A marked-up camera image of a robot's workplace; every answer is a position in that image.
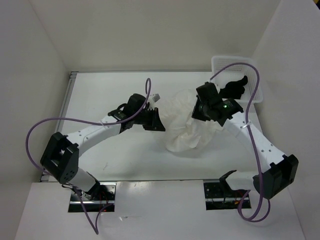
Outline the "white skirt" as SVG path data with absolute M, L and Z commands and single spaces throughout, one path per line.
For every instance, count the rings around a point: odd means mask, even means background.
M 194 89 L 183 89 L 155 103 L 165 132 L 154 137 L 172 153 L 204 148 L 215 133 L 223 130 L 217 122 L 192 118 L 196 94 Z

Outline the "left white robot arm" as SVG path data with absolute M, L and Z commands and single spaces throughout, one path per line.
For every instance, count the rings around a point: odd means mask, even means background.
M 159 94 L 146 99 L 135 93 L 97 125 L 89 125 L 67 135 L 54 133 L 41 157 L 41 165 L 60 184 L 71 185 L 88 200 L 96 199 L 107 189 L 92 174 L 79 167 L 80 157 L 90 148 L 134 125 L 141 125 L 146 131 L 164 132 L 166 129 L 160 120 L 159 110 L 154 106 L 159 99 Z

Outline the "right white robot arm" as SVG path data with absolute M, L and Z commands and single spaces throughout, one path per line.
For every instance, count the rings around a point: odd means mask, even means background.
M 230 170 L 219 178 L 219 191 L 229 197 L 236 190 L 255 190 L 270 200 L 293 183 L 298 159 L 285 155 L 275 147 L 252 122 L 243 108 L 233 99 L 219 100 L 214 105 L 196 98 L 192 118 L 214 121 L 233 135 L 248 152 L 259 158 L 260 171 Z

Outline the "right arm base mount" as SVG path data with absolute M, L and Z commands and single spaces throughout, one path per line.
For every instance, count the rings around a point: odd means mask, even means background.
M 211 210 L 233 210 L 247 192 L 246 190 L 223 190 L 218 180 L 203 182 L 205 206 L 207 211 Z

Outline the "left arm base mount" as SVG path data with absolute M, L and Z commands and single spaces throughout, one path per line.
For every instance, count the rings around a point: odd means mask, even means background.
M 83 213 L 81 201 L 88 213 L 98 213 L 102 210 L 103 213 L 110 213 L 115 211 L 116 198 L 116 182 L 101 182 L 101 188 L 95 196 L 89 196 L 82 190 L 78 189 L 76 192 L 71 190 L 70 200 L 68 205 L 69 213 Z

